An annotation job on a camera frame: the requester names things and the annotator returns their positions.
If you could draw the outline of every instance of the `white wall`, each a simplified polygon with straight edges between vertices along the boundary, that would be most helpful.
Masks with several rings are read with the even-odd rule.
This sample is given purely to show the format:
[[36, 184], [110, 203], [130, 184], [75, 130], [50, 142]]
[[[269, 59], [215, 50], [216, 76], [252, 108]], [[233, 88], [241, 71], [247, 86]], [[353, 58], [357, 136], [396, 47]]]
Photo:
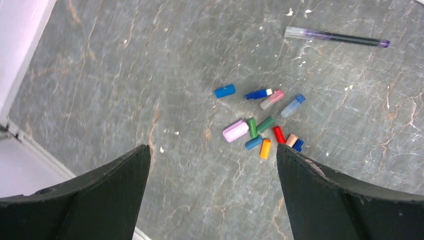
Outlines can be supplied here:
[[56, 0], [0, 0], [0, 124], [18, 92]]
[[0, 139], [0, 198], [31, 195], [68, 179], [15, 138]]

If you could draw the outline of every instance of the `small plastic piece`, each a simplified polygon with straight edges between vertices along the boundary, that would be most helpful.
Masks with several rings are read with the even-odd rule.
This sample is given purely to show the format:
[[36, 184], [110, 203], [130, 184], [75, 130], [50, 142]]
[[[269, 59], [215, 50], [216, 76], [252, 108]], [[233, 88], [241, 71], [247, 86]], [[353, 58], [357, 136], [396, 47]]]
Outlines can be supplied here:
[[302, 94], [297, 95], [296, 98], [281, 111], [281, 117], [287, 118], [288, 116], [292, 115], [295, 110], [305, 101], [305, 99], [306, 98]]
[[261, 159], [268, 159], [268, 155], [270, 155], [271, 150], [271, 140], [264, 139], [262, 142], [262, 149], [260, 150], [260, 158]]
[[251, 138], [256, 138], [258, 136], [258, 130], [256, 129], [256, 120], [254, 118], [249, 118], [247, 120], [247, 125], [249, 126], [249, 133]]
[[281, 130], [280, 126], [273, 127], [272, 131], [274, 131], [275, 138], [277, 139], [277, 142], [279, 144], [285, 144], [286, 143], [286, 139], [284, 138], [284, 135], [283, 135], [283, 130]]
[[266, 129], [270, 128], [276, 121], [272, 117], [268, 117], [263, 122], [261, 122], [257, 127], [256, 130], [258, 133], [263, 133]]
[[263, 141], [262, 137], [259, 135], [255, 138], [250, 139], [249, 141], [247, 141], [244, 146], [247, 148], [247, 150], [251, 150], [252, 148], [258, 146], [259, 144], [261, 144]]
[[231, 126], [227, 127], [222, 131], [222, 135], [227, 142], [231, 143], [232, 141], [240, 138], [241, 136], [249, 132], [248, 124], [243, 120], [238, 120], [233, 123]]
[[302, 152], [302, 145], [304, 144], [304, 141], [301, 139], [298, 139], [296, 143], [294, 143], [293, 148], [299, 152]]
[[298, 140], [298, 136], [294, 135], [294, 134], [290, 134], [290, 136], [288, 136], [287, 138], [287, 142], [285, 144], [287, 144], [289, 147], [293, 147], [293, 145], [296, 143], [296, 141]]
[[251, 92], [246, 95], [246, 99], [261, 99], [268, 97], [269, 95], [273, 94], [273, 90], [271, 88], [268, 89], [262, 89], [258, 91]]
[[263, 102], [260, 103], [260, 107], [263, 110], [266, 110], [267, 108], [271, 107], [274, 103], [276, 103], [278, 100], [284, 97], [284, 93], [278, 89], [274, 94], [269, 96], [267, 99], [265, 99]]
[[233, 84], [228, 86], [224, 86], [215, 90], [215, 96], [217, 99], [223, 98], [225, 96], [234, 94], [236, 92], [236, 88]]

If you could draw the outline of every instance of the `purple pen tip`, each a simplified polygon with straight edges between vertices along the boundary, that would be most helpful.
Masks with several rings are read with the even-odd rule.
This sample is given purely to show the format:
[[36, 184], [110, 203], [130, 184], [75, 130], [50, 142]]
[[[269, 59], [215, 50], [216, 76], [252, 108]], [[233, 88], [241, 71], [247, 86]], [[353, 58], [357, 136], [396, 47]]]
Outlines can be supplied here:
[[380, 48], [388, 48], [390, 45], [390, 41], [389, 40], [382, 40], [379, 44]]

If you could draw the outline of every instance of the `white baseboard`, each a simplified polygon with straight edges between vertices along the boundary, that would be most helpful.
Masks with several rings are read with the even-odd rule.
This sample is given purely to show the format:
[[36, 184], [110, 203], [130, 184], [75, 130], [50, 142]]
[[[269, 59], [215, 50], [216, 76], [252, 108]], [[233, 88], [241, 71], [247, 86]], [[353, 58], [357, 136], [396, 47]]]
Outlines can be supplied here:
[[[47, 150], [45, 150], [42, 146], [40, 146], [23, 130], [21, 130], [18, 127], [18, 125], [16, 125], [10, 120], [7, 123], [8, 123], [9, 131], [13, 135], [18, 135], [18, 139], [21, 140], [22, 144], [28, 147], [34, 154], [36, 154], [47, 166], [51, 167], [51, 169], [53, 169], [55, 172], [63, 176], [63, 178], [66, 180], [70, 180], [76, 177], [76, 175], [71, 170], [69, 170], [65, 165], [63, 165], [59, 160], [57, 160], [53, 155], [51, 155]], [[152, 239], [148, 237], [138, 227], [135, 227], [132, 240], [152, 240]]]

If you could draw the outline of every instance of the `orange cap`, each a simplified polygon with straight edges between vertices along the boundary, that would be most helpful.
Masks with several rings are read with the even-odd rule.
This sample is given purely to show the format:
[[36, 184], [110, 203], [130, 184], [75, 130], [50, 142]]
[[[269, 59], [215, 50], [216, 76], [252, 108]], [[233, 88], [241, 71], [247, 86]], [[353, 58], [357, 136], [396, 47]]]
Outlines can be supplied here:
[[264, 139], [262, 142], [262, 149], [260, 150], [260, 158], [261, 159], [268, 159], [268, 155], [270, 154], [271, 150], [271, 140]]

